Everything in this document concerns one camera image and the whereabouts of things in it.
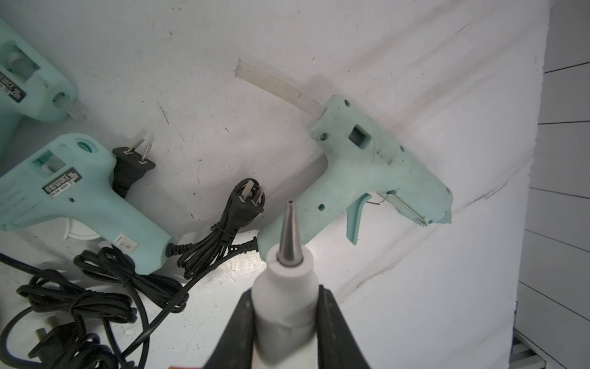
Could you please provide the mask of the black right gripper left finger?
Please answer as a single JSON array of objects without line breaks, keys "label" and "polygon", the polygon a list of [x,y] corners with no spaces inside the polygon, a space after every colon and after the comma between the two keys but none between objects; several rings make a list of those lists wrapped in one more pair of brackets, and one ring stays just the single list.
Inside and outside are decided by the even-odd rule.
[{"label": "black right gripper left finger", "polygon": [[241,295],[229,322],[204,369],[251,369],[255,313],[248,289]]}]

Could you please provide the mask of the white glue gun orange trigger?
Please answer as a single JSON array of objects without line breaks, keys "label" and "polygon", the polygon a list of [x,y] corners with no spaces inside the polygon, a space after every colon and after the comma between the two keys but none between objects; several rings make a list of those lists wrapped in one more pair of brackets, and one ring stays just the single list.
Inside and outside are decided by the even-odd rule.
[{"label": "white glue gun orange trigger", "polygon": [[255,314],[253,368],[316,368],[319,281],[301,241],[296,205],[286,204],[280,243],[251,289]]}]

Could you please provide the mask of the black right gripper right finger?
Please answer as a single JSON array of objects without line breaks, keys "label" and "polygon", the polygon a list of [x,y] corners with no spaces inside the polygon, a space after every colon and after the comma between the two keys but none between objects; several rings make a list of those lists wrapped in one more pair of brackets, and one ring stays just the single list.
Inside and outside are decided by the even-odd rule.
[{"label": "black right gripper right finger", "polygon": [[317,303],[317,362],[320,369],[364,368],[364,358],[333,293],[322,284]]}]

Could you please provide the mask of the small mint glue gun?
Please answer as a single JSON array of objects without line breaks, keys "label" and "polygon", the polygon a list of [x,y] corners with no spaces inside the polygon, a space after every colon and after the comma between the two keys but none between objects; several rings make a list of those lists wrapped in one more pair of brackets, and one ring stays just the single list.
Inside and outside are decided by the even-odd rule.
[{"label": "small mint glue gun", "polygon": [[115,165],[90,136],[59,136],[1,177],[1,229],[74,219],[129,256],[137,274],[156,272],[173,238],[112,189]]}]

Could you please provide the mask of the mint glue gun with stick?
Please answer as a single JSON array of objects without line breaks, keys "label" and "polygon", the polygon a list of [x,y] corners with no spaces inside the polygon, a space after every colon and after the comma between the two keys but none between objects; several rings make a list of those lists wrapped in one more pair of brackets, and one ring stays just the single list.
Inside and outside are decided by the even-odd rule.
[{"label": "mint glue gun with stick", "polygon": [[327,169],[296,199],[302,244],[342,214],[356,244],[365,204],[373,194],[420,225],[452,221],[453,192],[370,116],[341,95],[321,104],[295,87],[239,61],[238,78],[282,98],[315,121],[310,136],[327,157]]}]

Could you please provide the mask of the mint green glue gun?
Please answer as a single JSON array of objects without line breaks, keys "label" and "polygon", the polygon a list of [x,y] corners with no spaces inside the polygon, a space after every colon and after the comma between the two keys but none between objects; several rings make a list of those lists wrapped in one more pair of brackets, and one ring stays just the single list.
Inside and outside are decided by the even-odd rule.
[{"label": "mint green glue gun", "polygon": [[24,117],[57,123],[72,116],[87,118],[78,89],[1,21],[1,152],[5,152]]}]

